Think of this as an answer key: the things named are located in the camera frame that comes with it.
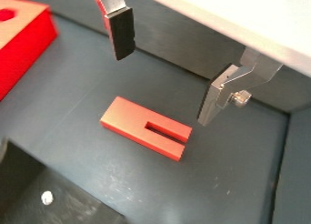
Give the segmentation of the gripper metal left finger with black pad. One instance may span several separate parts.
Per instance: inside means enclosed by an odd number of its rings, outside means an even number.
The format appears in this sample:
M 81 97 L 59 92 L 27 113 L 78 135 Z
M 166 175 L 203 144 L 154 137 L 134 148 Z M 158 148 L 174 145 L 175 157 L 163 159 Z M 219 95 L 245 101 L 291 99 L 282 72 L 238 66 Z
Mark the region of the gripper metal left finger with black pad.
M 135 50 L 134 13 L 126 0 L 95 0 L 110 36 L 115 59 L 122 60 Z

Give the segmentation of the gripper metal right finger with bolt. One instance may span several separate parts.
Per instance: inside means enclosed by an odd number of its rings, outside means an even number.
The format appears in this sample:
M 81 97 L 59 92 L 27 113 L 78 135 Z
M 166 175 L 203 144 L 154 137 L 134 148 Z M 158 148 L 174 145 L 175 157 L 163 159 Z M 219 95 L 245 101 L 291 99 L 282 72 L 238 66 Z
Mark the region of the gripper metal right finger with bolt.
M 275 59 L 247 47 L 241 66 L 230 65 L 210 81 L 198 122 L 206 126 L 231 103 L 245 107 L 251 98 L 249 90 L 267 83 L 282 66 Z

